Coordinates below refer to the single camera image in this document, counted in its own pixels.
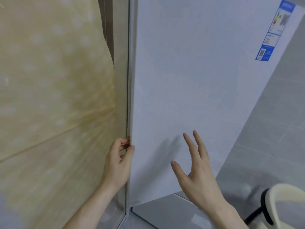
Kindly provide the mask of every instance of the right hand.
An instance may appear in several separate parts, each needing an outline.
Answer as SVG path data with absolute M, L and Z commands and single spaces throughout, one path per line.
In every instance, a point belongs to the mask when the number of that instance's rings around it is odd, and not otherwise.
M 226 205 L 227 202 L 215 180 L 206 146 L 195 130 L 193 135 L 198 148 L 186 133 L 183 134 L 192 157 L 192 170 L 189 175 L 183 172 L 177 162 L 171 161 L 170 164 L 189 200 L 207 215 L 211 215 Z

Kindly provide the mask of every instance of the barcode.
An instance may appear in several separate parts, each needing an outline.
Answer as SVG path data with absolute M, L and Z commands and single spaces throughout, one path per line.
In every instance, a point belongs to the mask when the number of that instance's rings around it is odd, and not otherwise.
M 260 53 L 258 53 L 257 59 L 262 60 L 263 55 L 265 54 L 266 49 L 261 49 Z
M 285 26 L 286 23 L 287 23 L 287 20 L 289 18 L 289 15 L 288 14 L 284 14 L 282 20 L 281 20 L 281 23 L 280 23 L 280 26 Z

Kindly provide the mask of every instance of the gray wall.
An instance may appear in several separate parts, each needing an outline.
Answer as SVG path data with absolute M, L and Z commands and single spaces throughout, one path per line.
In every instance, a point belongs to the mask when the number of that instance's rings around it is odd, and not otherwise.
M 276 183 L 305 190 L 304 18 L 216 179 L 243 218 Z M 281 205 L 279 211 L 283 221 L 305 228 L 304 205 Z

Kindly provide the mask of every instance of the beige curtain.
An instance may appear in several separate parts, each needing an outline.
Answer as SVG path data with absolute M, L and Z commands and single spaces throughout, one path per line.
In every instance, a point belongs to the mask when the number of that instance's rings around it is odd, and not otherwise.
M 97 0 L 0 0 L 0 196 L 23 228 L 61 228 L 115 138 Z

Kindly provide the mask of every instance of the left hand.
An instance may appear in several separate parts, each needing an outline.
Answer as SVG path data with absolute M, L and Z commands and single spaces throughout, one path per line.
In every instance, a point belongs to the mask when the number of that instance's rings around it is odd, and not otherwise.
M 126 154 L 120 156 L 120 151 L 127 148 Z M 129 137 L 117 138 L 106 156 L 101 185 L 118 192 L 129 179 L 134 152 L 135 146 L 130 145 Z

